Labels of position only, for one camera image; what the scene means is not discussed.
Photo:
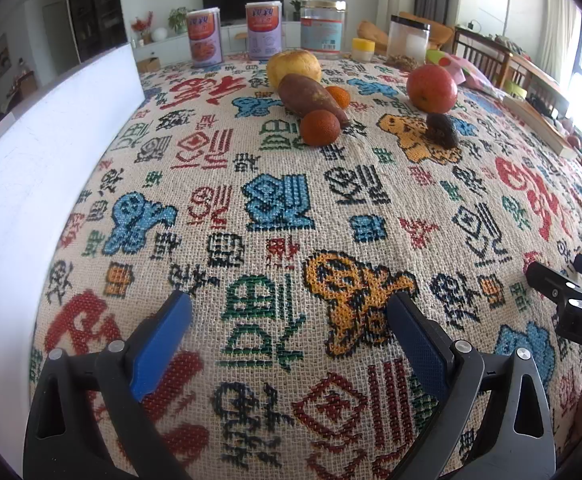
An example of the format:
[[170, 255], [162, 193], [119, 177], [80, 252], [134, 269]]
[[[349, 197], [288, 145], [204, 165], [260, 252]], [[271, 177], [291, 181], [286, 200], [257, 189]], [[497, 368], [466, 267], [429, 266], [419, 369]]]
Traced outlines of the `white cardboard box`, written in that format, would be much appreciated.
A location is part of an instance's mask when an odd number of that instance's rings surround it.
[[37, 309], [68, 215], [144, 99], [131, 46], [38, 90], [0, 122], [0, 457], [22, 470]]

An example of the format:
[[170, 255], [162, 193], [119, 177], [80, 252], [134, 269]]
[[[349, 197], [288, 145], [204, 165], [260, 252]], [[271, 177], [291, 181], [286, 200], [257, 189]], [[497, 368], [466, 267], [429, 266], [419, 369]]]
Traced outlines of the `small orange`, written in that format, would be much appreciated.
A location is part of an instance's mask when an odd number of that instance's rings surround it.
[[349, 103], [351, 103], [351, 96], [349, 95], [349, 91], [339, 86], [327, 86], [326, 90], [334, 98], [334, 101], [338, 103], [342, 110], [346, 110], [349, 107]]
[[300, 135], [309, 146], [325, 146], [337, 141], [341, 126], [337, 116], [327, 110], [313, 110], [300, 123]]

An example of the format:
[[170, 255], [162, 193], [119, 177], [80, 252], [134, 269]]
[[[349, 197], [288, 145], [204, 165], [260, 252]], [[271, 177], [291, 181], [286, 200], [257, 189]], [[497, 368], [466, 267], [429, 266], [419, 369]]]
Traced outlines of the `black display cabinet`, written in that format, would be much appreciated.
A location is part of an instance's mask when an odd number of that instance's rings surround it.
[[67, 0], [78, 61], [126, 44], [120, 0]]

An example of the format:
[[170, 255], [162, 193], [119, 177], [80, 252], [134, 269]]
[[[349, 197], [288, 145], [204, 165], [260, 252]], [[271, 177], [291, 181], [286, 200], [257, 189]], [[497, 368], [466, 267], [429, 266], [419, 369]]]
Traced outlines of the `potted plant left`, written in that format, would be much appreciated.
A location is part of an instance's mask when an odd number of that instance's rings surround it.
[[185, 6], [174, 8], [169, 12], [169, 28], [172, 29], [176, 36], [183, 34], [187, 29], [188, 9]]

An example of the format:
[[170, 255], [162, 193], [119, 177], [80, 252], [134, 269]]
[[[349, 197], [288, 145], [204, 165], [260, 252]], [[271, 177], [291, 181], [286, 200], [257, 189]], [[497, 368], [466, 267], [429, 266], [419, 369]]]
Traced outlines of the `purple label can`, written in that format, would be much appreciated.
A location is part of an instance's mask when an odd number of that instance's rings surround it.
[[282, 4], [280, 1], [245, 5], [248, 52], [252, 60], [268, 60], [282, 50]]

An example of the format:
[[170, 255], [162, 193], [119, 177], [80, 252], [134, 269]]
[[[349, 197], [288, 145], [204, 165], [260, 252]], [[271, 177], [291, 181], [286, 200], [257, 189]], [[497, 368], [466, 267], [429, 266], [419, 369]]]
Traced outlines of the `patterned woven tablecloth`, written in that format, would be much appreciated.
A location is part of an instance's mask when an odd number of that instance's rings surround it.
[[582, 166], [496, 100], [460, 90], [455, 148], [425, 136], [405, 75], [323, 63], [349, 125], [311, 148], [263, 63], [177, 64], [79, 194], [42, 292], [29, 379], [47, 354], [128, 337], [171, 292], [193, 320], [157, 391], [157, 430], [197, 479], [383, 479], [427, 425], [384, 305], [404, 290], [453, 338], [529, 349], [564, 448], [582, 347], [526, 284], [572, 276]]

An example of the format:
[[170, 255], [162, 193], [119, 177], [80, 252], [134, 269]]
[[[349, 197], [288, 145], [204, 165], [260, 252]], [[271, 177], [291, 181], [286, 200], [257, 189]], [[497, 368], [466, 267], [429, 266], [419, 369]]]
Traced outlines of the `cardboard box on floor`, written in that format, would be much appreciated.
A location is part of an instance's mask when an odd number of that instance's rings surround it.
[[138, 61], [136, 65], [140, 74], [156, 72], [161, 68], [161, 62], [159, 58], [145, 58], [144, 60]]

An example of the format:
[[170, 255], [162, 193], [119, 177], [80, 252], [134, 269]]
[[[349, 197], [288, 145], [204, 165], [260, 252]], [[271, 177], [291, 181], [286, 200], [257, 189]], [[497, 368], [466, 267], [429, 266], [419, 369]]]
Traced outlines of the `glass jar blue label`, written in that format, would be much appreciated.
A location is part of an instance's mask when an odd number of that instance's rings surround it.
[[317, 58], [338, 58], [345, 34], [344, 0], [301, 0], [301, 48]]

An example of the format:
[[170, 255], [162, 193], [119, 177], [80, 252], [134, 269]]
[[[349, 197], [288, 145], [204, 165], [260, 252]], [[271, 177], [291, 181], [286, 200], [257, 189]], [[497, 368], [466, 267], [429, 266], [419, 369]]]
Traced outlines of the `yellow pear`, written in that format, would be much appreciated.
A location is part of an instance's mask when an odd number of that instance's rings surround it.
[[271, 88], [277, 90], [282, 79], [289, 74], [298, 74], [317, 82], [321, 81], [321, 66], [318, 58], [306, 50], [283, 51], [272, 56], [266, 65], [267, 79]]

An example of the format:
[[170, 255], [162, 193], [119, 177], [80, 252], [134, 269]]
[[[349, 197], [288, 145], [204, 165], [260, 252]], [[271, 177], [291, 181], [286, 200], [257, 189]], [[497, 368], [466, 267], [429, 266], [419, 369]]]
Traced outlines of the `red label can left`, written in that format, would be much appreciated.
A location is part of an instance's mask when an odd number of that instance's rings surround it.
[[217, 6], [189, 12], [187, 33], [193, 66], [207, 67], [223, 60], [221, 11]]

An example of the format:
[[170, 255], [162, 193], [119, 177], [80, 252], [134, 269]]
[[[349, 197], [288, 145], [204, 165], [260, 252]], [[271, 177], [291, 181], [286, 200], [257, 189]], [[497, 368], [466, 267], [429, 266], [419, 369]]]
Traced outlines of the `clear jar black lid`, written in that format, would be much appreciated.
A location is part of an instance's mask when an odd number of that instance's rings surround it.
[[418, 64], [425, 62], [430, 36], [430, 25], [402, 15], [392, 15], [389, 29], [387, 57], [410, 58]]

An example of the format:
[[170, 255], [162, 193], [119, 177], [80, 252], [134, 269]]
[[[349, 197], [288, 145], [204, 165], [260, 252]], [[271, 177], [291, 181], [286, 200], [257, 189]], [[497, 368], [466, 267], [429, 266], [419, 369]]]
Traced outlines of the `short sweet potato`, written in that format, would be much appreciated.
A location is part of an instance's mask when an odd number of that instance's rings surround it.
[[300, 118], [314, 110], [327, 110], [338, 118], [342, 127], [349, 125], [349, 117], [343, 108], [319, 82], [308, 76], [285, 75], [277, 91], [282, 104]]

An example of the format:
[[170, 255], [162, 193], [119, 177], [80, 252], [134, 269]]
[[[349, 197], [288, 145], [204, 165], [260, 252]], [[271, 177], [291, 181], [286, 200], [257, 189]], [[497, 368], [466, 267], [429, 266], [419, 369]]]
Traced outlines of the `red flower vase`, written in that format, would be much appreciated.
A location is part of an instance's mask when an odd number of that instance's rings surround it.
[[153, 12], [150, 11], [145, 18], [137, 18], [131, 22], [130, 27], [131, 30], [137, 36], [137, 44], [149, 44], [151, 39], [151, 27], [153, 22]]

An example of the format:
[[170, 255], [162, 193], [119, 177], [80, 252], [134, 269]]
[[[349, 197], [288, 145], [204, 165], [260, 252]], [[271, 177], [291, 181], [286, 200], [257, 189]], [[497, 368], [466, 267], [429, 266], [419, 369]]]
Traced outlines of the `orange lounge chair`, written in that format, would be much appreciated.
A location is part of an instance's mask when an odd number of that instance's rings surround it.
[[[392, 15], [391, 23], [404, 25], [409, 32], [428, 32], [428, 48], [433, 50], [442, 50], [455, 34], [453, 27], [406, 12]], [[361, 21], [357, 26], [357, 37], [372, 41], [375, 44], [376, 54], [387, 54], [389, 35], [372, 22]]]

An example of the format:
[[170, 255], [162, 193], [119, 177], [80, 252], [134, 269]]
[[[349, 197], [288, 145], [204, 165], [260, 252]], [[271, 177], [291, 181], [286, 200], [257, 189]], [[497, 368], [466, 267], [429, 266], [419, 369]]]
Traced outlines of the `red apple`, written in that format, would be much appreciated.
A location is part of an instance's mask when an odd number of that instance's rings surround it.
[[407, 77], [407, 96], [411, 104], [427, 114], [445, 114], [457, 100], [457, 84], [437, 65], [422, 65]]

